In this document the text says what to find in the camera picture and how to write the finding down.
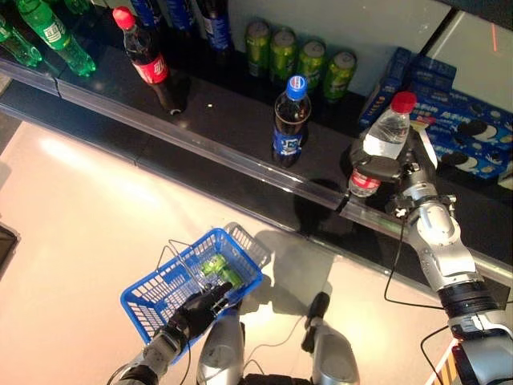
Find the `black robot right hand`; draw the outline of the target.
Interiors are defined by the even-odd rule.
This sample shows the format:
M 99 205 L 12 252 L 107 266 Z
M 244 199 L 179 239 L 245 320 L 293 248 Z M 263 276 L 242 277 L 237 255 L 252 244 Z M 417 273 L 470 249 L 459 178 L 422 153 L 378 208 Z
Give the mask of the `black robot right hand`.
M 438 160 L 425 129 L 410 128 L 396 159 L 370 155 L 364 150 L 364 138 L 353 142 L 349 151 L 353 171 L 349 186 L 371 190 L 382 183 L 395 183 L 407 189 L 417 183 L 434 183 Z

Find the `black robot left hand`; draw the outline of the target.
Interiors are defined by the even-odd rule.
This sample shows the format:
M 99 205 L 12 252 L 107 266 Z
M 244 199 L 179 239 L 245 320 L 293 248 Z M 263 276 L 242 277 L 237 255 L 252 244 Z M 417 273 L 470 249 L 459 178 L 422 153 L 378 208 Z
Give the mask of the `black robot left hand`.
M 201 336 L 227 305 L 231 282 L 212 286 L 191 295 L 169 318 L 164 329 L 181 345 Z

